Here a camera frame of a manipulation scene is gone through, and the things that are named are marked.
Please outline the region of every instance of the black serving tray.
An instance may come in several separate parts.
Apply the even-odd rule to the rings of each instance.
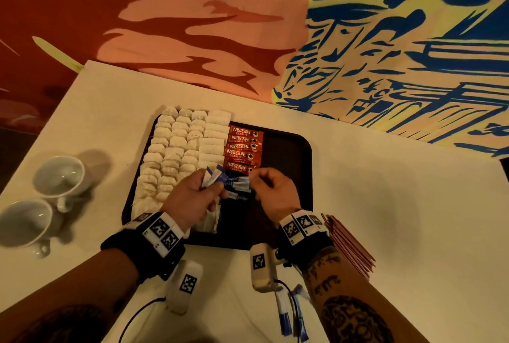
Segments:
[[[147,152],[150,145],[156,122],[157,119],[152,126],[143,154]],[[274,167],[290,177],[297,187],[302,209],[312,211],[313,166],[309,142],[297,134],[238,122],[231,122],[231,124],[264,132],[262,167]],[[131,220],[134,191],[142,162],[143,157],[122,211],[122,224]],[[227,171],[226,173],[230,176],[241,176],[238,172]],[[254,192],[249,196],[250,199],[247,201],[221,200],[221,220],[217,226],[217,233],[191,232],[186,244],[249,250],[254,244],[267,243],[276,248],[274,225],[265,215],[261,204],[255,199]]]

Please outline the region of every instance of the person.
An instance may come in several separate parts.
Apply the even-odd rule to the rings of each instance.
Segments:
[[[213,209],[215,198],[226,197],[222,183],[200,190],[204,173],[198,170],[175,186],[162,206],[164,213],[140,216],[138,225],[128,223],[131,229],[108,238],[98,254],[3,311],[0,342],[100,342],[138,284],[156,274],[167,278],[183,255],[183,243],[174,244],[182,246],[174,253],[178,248],[167,242],[170,252],[163,256],[138,228],[150,226],[157,232],[161,227],[150,224],[168,216],[164,221],[171,223],[171,230],[184,233],[204,217],[207,207]],[[254,170],[249,179],[264,212],[281,231],[279,223],[301,210],[293,181],[273,168]],[[295,245],[280,236],[280,250],[301,270],[331,342],[427,341],[334,248],[326,233],[317,232]]]

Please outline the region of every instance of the white ceramic cup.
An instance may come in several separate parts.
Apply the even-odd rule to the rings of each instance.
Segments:
[[[90,174],[78,158],[55,156],[37,169],[34,188],[46,198],[57,198],[60,212],[69,212],[76,196],[85,192],[92,184]]]
[[[62,227],[63,215],[43,199],[22,199],[0,211],[0,246],[32,246],[39,258],[49,255],[49,239]]]

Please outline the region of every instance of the painted wall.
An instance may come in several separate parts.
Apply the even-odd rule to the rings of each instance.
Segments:
[[[509,0],[0,0],[0,125],[38,132],[95,59],[509,155]]]

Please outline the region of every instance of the cup rim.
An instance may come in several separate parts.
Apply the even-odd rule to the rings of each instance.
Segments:
[[[54,210],[53,210],[53,207],[49,204],[48,201],[46,201],[45,199],[42,199],[42,198],[23,198],[23,199],[19,199],[13,203],[10,203],[9,205],[7,205],[5,208],[3,208],[1,211],[0,211],[0,216],[3,215],[3,213],[8,209],[10,208],[11,206],[15,205],[15,204],[18,204],[18,203],[21,203],[23,201],[31,201],[31,202],[36,202],[36,203],[39,203],[39,204],[43,204],[44,206],[46,206],[46,208],[49,210],[49,221],[48,221],[48,224],[46,225],[46,227],[44,228],[43,231],[41,231],[41,233],[39,234],[39,236],[35,237],[33,240],[29,241],[28,243],[26,244],[23,244],[23,245],[16,245],[16,246],[12,246],[12,247],[8,247],[8,248],[25,248],[25,247],[28,247],[32,244],[35,244],[36,242],[38,242],[47,232],[47,230],[49,229],[50,225],[51,225],[51,221],[53,220],[53,215],[54,215]]]
[[[36,177],[37,173],[41,170],[41,168],[42,168],[42,166],[44,164],[46,164],[48,161],[53,160],[55,158],[67,158],[67,159],[71,159],[73,161],[78,161],[78,164],[81,167],[81,178],[80,178],[79,182],[76,185],[74,185],[71,189],[69,189],[67,192],[64,192],[64,193],[61,193],[61,194],[44,194],[43,192],[39,191],[37,189],[37,187],[35,186],[35,183],[34,183],[35,182],[35,177]],[[85,165],[83,164],[83,162],[81,162],[81,160],[78,157],[71,156],[71,155],[66,155],[66,154],[61,154],[61,155],[57,155],[57,156],[53,156],[51,158],[48,158],[46,161],[44,161],[37,168],[37,170],[34,173],[34,176],[32,178],[32,186],[34,187],[36,192],[38,192],[39,194],[42,194],[44,197],[47,197],[47,198],[59,198],[59,197],[67,196],[67,195],[72,195],[73,191],[75,191],[78,188],[78,186],[83,182],[84,178],[85,178]]]

